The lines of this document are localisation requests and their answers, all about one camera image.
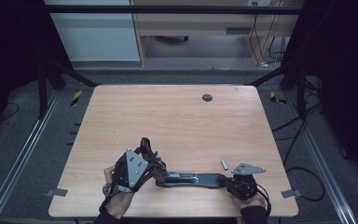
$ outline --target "desk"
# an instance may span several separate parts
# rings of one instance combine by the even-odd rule
[[[202,95],[211,94],[211,102]],[[89,102],[60,180],[53,217],[96,217],[103,201],[103,168],[148,137],[169,171],[220,173],[240,162],[266,168],[255,180],[269,194],[272,216],[297,214],[282,161],[257,90],[251,86],[98,86]],[[221,160],[226,160],[224,171]],[[126,217],[239,217],[226,189],[176,188],[146,182]]]
[[[130,0],[132,6],[222,6],[246,7],[250,0]],[[302,7],[304,0],[270,0],[269,7]],[[195,15],[133,14],[138,50],[145,65],[148,37],[151,35],[236,35],[243,36],[255,65],[263,62],[273,36],[290,36],[297,15]],[[231,33],[228,28],[239,28]]]

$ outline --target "aluminum rail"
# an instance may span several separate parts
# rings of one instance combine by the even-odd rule
[[[48,13],[157,13],[157,14],[257,14],[302,15],[323,13],[319,8],[303,7],[218,7],[218,6],[21,6]]]
[[[49,100],[48,111],[42,119],[39,119],[34,126],[31,134],[29,135],[26,143],[24,144],[19,157],[14,162],[11,167],[10,172],[7,175],[5,182],[2,184],[0,188],[0,214],[4,209],[8,198],[10,197],[11,192],[15,188],[17,181],[20,179],[22,171],[24,170],[27,161],[31,157],[32,152],[34,151],[34,147],[39,140],[40,135],[48,123],[48,120],[51,116],[52,111],[54,110],[55,105],[57,104],[57,99],[60,96],[59,91],[54,91]]]

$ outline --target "white wall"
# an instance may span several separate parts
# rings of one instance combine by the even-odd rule
[[[45,0],[46,5],[129,5],[128,0]],[[72,62],[139,62],[131,14],[52,13]]]

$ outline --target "tabletop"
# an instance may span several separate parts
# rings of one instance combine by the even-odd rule
[[[209,94],[205,101],[203,95]],[[49,213],[53,217],[96,217],[104,199],[103,169],[142,137],[181,173],[232,176],[241,162],[266,169],[254,174],[272,203],[271,215],[298,212],[257,89],[232,85],[102,85],[95,88],[64,167]],[[225,160],[228,170],[224,170]],[[125,217],[240,217],[226,189],[160,188],[148,180]]]

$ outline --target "hand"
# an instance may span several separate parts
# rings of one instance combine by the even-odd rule
[[[103,170],[106,183],[112,183],[112,173],[114,171],[115,165]],[[107,212],[111,216],[117,219],[121,219],[129,209],[134,194],[135,193],[120,192],[119,194],[115,195],[106,206]]]
[[[230,195],[230,197],[240,209],[250,206],[262,206],[266,208],[266,201],[260,194],[256,194],[253,198],[248,199],[246,201],[241,201],[241,199],[235,197],[232,194]]]

